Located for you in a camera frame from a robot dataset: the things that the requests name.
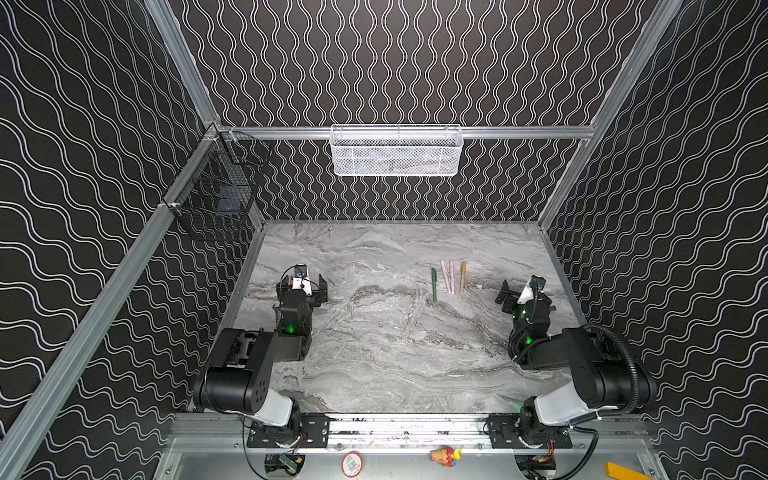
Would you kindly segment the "tan fountain pen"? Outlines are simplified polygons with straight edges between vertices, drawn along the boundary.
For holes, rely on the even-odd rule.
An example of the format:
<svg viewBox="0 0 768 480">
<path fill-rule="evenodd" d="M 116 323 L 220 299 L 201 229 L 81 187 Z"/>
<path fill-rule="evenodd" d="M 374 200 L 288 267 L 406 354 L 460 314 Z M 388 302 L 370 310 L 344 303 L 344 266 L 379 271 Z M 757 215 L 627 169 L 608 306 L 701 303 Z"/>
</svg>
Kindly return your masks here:
<svg viewBox="0 0 768 480">
<path fill-rule="evenodd" d="M 459 294 L 463 295 L 466 289 L 467 262 L 462 261 L 460 265 Z"/>
</svg>

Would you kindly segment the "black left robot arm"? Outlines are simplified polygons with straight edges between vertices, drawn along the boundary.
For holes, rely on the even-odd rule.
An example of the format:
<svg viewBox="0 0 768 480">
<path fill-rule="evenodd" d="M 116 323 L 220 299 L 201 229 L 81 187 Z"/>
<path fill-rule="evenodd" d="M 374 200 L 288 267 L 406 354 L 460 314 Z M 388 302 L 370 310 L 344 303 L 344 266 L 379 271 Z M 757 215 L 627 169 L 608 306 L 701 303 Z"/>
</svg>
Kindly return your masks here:
<svg viewBox="0 0 768 480">
<path fill-rule="evenodd" d="M 271 331 L 225 328 L 219 333 L 192 402 L 197 412 L 237 415 L 263 431 L 268 439 L 292 446 L 301 437 L 296 401 L 270 386 L 276 363 L 299 362 L 311 348 L 314 310 L 328 301 L 323 277 L 312 280 L 305 264 L 284 271 L 276 284 Z"/>
</svg>

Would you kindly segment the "green pen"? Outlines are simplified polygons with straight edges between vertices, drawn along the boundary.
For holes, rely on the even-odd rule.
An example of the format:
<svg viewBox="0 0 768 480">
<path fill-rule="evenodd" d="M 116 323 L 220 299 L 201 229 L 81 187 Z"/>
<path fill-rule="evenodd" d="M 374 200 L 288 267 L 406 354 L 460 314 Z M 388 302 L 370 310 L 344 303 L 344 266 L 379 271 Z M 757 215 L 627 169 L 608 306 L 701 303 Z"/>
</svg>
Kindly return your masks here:
<svg viewBox="0 0 768 480">
<path fill-rule="evenodd" d="M 438 302 L 438 272 L 434 267 L 430 269 L 430 278 L 432 304 L 436 305 Z"/>
</svg>

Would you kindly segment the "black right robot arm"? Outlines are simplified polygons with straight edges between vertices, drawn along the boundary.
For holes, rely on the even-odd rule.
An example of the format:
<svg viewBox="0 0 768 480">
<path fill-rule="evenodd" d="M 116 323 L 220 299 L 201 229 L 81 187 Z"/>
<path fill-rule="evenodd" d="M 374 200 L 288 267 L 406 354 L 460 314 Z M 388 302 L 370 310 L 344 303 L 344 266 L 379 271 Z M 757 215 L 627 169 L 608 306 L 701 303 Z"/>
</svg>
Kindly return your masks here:
<svg viewBox="0 0 768 480">
<path fill-rule="evenodd" d="M 525 400 L 520 409 L 512 428 L 521 443 L 534 447 L 555 444 L 564 429 L 585 421 L 633 413 L 658 393 L 654 377 L 614 330 L 588 323 L 551 335 L 554 305 L 545 286 L 536 275 L 519 291 L 504 281 L 495 298 L 512 317 L 507 352 L 513 363 L 524 371 L 570 371 L 568 383 Z"/>
</svg>

